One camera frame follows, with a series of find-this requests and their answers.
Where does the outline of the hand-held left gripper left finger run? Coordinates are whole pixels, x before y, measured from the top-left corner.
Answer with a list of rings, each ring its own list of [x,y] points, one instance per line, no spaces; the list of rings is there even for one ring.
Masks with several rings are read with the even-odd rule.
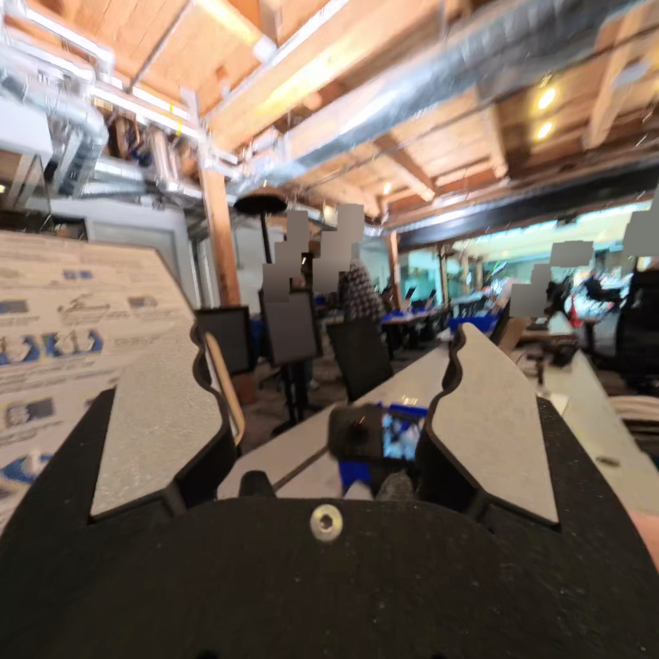
[[[178,515],[215,501],[245,428],[218,342],[196,322],[176,325],[120,377],[92,518],[146,504]]]

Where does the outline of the black floor lamp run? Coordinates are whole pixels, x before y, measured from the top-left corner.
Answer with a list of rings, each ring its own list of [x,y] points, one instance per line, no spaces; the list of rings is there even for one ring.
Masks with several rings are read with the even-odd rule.
[[[238,198],[233,208],[236,212],[245,216],[259,218],[266,263],[272,264],[273,259],[266,218],[267,216],[279,216],[283,214],[287,210],[287,203],[277,194],[248,194]]]

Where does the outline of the black panel on stand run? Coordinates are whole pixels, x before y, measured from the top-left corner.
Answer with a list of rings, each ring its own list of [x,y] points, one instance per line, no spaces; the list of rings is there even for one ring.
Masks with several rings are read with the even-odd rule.
[[[276,426],[272,436],[284,433],[304,420],[307,411],[320,407],[309,403],[307,364],[322,355],[322,343],[310,291],[289,293],[286,301],[268,301],[259,292],[266,338],[266,358],[278,368],[284,381],[287,421]]]

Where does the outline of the wooden instruction board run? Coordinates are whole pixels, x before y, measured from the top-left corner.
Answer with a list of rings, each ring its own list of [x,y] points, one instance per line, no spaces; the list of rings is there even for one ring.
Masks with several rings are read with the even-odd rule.
[[[154,248],[1,232],[2,532],[84,416],[101,461],[125,368],[193,322]]]

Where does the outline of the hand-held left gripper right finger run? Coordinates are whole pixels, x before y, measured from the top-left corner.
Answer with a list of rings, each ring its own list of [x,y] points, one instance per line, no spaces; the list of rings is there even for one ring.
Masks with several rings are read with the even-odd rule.
[[[441,386],[416,449],[418,497],[472,517],[498,505],[557,526],[538,397],[526,376],[467,323]]]

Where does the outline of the black office chair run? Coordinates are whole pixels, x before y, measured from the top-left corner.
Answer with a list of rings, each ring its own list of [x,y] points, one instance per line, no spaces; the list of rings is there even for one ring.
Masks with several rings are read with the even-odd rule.
[[[658,396],[658,268],[636,271],[615,334],[619,374],[638,393]]]
[[[327,334],[351,403],[394,376],[388,350],[372,320],[330,324]]]

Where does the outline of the wooden post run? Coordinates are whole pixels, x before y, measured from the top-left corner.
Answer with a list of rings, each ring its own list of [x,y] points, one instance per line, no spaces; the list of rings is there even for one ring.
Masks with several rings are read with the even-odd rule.
[[[217,171],[201,169],[200,181],[204,194],[204,208],[220,305],[223,307],[241,306],[225,177]]]

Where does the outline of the silver ventilation duct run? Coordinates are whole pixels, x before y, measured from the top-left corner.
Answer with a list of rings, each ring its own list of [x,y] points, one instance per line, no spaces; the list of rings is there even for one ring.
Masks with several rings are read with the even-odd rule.
[[[44,178],[50,193],[66,197],[160,194],[166,198],[201,202],[201,189],[186,181],[173,146],[160,128],[146,132],[148,164],[104,155],[111,134],[103,116],[96,123],[64,117],[49,119],[55,147],[45,161]]]
[[[583,61],[603,25],[642,1],[498,1],[446,40],[342,95],[280,137],[227,186],[281,186],[478,86],[485,100]]]

